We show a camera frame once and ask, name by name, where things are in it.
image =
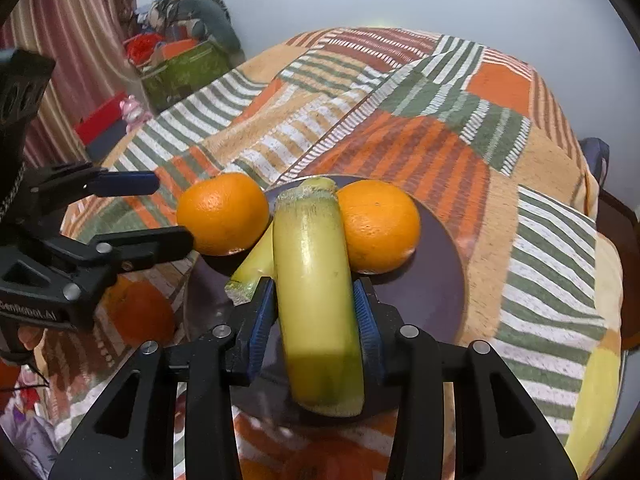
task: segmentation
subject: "yellow-green sugarcane stalk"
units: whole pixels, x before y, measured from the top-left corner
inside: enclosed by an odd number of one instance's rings
[[[303,180],[300,186],[326,186],[335,189],[335,182],[330,178],[319,176]],[[254,248],[226,283],[226,295],[234,302],[234,305],[251,301],[261,277],[274,277],[272,233],[272,225],[269,225],[258,243],[254,245]]]
[[[309,179],[280,194],[273,259],[293,399],[323,415],[359,414],[364,403],[360,341],[333,181]]]

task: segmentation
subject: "pink stuffed toy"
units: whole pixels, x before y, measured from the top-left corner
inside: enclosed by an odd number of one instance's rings
[[[122,118],[127,123],[127,133],[154,118],[151,112],[145,110],[133,95],[120,102],[120,110],[122,110]]]

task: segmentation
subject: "wall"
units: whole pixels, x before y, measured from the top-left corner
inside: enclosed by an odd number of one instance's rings
[[[397,25],[530,62],[578,137],[611,146],[606,188],[640,205],[640,52],[608,0],[225,0],[248,57],[303,30]]]

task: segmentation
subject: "striped curtain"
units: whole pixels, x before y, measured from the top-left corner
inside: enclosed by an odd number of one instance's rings
[[[19,46],[57,62],[28,126],[31,165],[87,159],[74,125],[121,90],[144,95],[122,47],[134,1],[20,0],[0,29],[0,48]]]

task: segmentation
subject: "bedsheet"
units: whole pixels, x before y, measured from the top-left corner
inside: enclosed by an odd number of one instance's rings
[[[402,187],[438,216],[459,249],[469,290],[459,343],[483,338],[494,346],[587,474],[616,404],[622,270],[595,229],[598,184],[561,107],[527,63],[416,30],[306,32],[169,108],[108,161],[112,170],[155,171],[161,188],[75,203],[64,234],[88,241],[99,232],[172,225],[189,185],[227,171],[263,189],[319,173]],[[128,277],[153,283],[180,319],[195,257]],[[59,446],[130,352],[104,302],[91,334],[47,332],[38,358],[53,385],[46,405]],[[450,391],[447,399],[444,476],[452,478]],[[273,428],[234,410],[234,427],[241,457],[274,472],[329,433],[356,442],[382,475],[395,414],[318,432]],[[180,413],[174,442],[181,478]]]

